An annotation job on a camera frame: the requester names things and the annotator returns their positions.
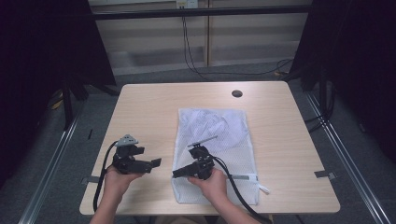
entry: human hand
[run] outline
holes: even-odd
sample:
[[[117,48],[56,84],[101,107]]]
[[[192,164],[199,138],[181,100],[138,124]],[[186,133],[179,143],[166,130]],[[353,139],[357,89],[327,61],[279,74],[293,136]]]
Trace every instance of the human hand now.
[[[129,188],[131,182],[143,174],[121,174],[116,167],[109,166],[105,175],[104,194],[111,198],[121,200],[122,195]]]
[[[212,175],[207,180],[198,179],[196,177],[189,176],[189,181],[198,186],[204,196],[211,202],[228,200],[227,198],[227,186],[225,174],[216,168],[212,169]]]

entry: cable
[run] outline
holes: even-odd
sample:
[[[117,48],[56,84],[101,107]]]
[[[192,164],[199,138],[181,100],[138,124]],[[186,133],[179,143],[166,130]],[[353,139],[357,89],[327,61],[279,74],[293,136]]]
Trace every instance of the cable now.
[[[299,215],[296,215],[296,217],[300,221],[301,224],[304,224],[303,219]]]
[[[99,194],[100,194],[100,190],[102,189],[102,185],[103,185],[103,180],[105,179],[105,174],[106,174],[106,162],[107,162],[107,157],[108,154],[110,153],[111,148],[113,148],[116,143],[118,141],[113,142],[113,144],[111,144],[111,146],[108,148],[106,155],[105,155],[105,159],[103,161],[103,165],[102,165],[102,171],[100,173],[100,177],[99,177],[99,181],[98,181],[98,186],[96,187],[96,192],[95,195],[93,197],[93,211],[96,212],[97,208],[98,208],[98,198],[99,198]]]
[[[194,64],[193,59],[192,59],[192,56],[191,56],[190,41],[189,41],[189,36],[188,36],[188,34],[187,34],[187,23],[186,23],[186,18],[185,18],[185,17],[182,17],[182,20],[183,20],[183,35],[184,35],[184,60],[185,60],[185,62],[186,62],[186,65],[189,67],[189,69],[190,69],[193,73],[198,74],[201,78],[203,78],[203,79],[205,79],[205,80],[214,81],[214,80],[209,79],[209,78],[207,78],[207,77],[203,77],[203,75],[238,75],[238,76],[259,76],[259,75],[265,75],[265,74],[268,74],[268,73],[273,73],[273,72],[279,71],[279,69],[280,69],[281,67],[284,67],[284,66],[286,66],[288,63],[290,63],[290,62],[293,61],[293,59],[283,59],[283,60],[280,60],[279,62],[276,63],[276,68],[275,68],[275,69],[272,69],[272,70],[269,70],[269,71],[266,71],[266,72],[261,72],[261,73],[229,73],[229,72],[204,72],[204,73],[203,73],[203,72],[200,72],[200,71],[198,71],[198,69],[195,67],[195,64]],[[188,60],[187,60],[187,51],[188,51],[189,54],[190,54],[190,60],[191,60],[192,67],[190,67],[190,64],[188,63]]]
[[[256,211],[253,210],[253,208],[251,208],[248,203],[245,201],[245,199],[242,197],[241,193],[238,190],[238,187],[235,185],[235,182],[233,181],[233,176],[230,174],[227,165],[225,164],[225,162],[219,158],[219,157],[215,157],[212,156],[210,153],[205,153],[209,158],[213,159],[214,161],[216,161],[221,168],[225,171],[225,173],[228,176],[228,179],[231,182],[231,185],[233,186],[233,191],[235,191],[236,196],[238,197],[239,201],[242,203],[242,205],[244,205],[244,207],[249,211],[249,213],[251,215],[253,215],[255,218],[264,221],[266,223],[270,223],[272,224],[273,222],[271,221],[271,219],[267,218],[267,217],[263,217],[261,215],[259,215]]]
[[[332,84],[332,95],[330,98],[330,102],[329,105],[327,106],[326,112],[323,113],[315,118],[312,119],[308,119],[305,120],[305,123],[311,122],[315,119],[322,119],[317,125],[315,125],[314,127],[312,127],[311,129],[308,130],[309,133],[312,133],[314,131],[316,131],[317,129],[319,129],[322,125],[326,124],[327,122],[329,122],[330,117],[332,116],[332,113],[334,111],[334,102],[335,102],[335,94],[336,94],[336,90],[334,85]]]

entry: mesh laundry bag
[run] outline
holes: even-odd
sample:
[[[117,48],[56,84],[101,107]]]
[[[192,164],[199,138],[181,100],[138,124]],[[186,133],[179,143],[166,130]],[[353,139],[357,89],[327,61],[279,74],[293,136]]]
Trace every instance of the mesh laundry bag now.
[[[248,132],[245,112],[235,109],[179,109],[179,123],[175,146],[173,170],[192,164],[188,147],[192,143],[217,136],[201,144],[210,154],[226,163],[241,195],[248,204],[259,200],[259,182],[254,163],[253,147]],[[215,162],[215,167],[222,170]],[[172,178],[175,197],[179,203],[207,204],[201,190],[187,178]],[[235,204],[241,204],[227,180],[227,193]]]

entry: gray floor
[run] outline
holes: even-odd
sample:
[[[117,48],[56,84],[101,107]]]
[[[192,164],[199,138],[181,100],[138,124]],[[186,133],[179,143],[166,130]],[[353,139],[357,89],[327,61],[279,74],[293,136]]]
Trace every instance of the gray floor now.
[[[214,67],[210,71],[259,73],[271,70],[275,66],[275,63],[259,63]],[[202,76],[213,81],[278,79],[273,73]],[[186,69],[119,76],[116,79],[118,87],[115,89],[118,90],[126,83],[208,81]],[[289,84],[303,118],[313,118],[315,114],[299,86],[299,80],[293,80]],[[83,216],[78,211],[85,191],[85,185],[80,184],[80,181],[83,177],[91,174],[118,98],[90,87],[88,90],[91,95],[83,104],[77,127],[49,186],[44,203],[35,219],[36,223],[87,223],[90,220],[90,217]],[[390,220],[395,221],[396,165],[382,154],[370,134],[360,131],[356,117],[339,98],[335,100],[331,121],[367,183],[385,208]],[[307,128],[316,124],[317,122],[313,121],[307,124]],[[36,141],[29,154],[24,158],[24,163],[0,190],[0,223],[17,223],[21,219],[21,215],[46,171],[53,151],[63,134],[63,126],[64,112],[62,108],[48,110],[43,116]],[[301,215],[304,223],[375,223],[325,132],[319,129],[311,136],[325,169],[335,172],[339,176],[332,180],[332,186],[341,204],[341,210],[336,214]],[[140,220],[148,222],[149,219],[141,217]],[[117,223],[134,223],[134,221],[131,217],[118,217]],[[299,221],[294,215],[275,215],[275,223],[293,224],[299,223]]]

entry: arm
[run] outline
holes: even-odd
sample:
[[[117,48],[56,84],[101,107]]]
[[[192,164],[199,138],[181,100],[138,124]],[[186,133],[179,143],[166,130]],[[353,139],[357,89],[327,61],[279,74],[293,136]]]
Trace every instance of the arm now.
[[[207,180],[189,177],[189,181],[201,189],[227,223],[260,223],[228,199],[225,180],[224,173],[216,168],[213,168],[212,176]]]
[[[143,174],[122,175],[115,167],[108,167],[102,200],[90,223],[113,223],[117,207],[122,200],[122,195],[128,189],[129,184],[142,175]]]

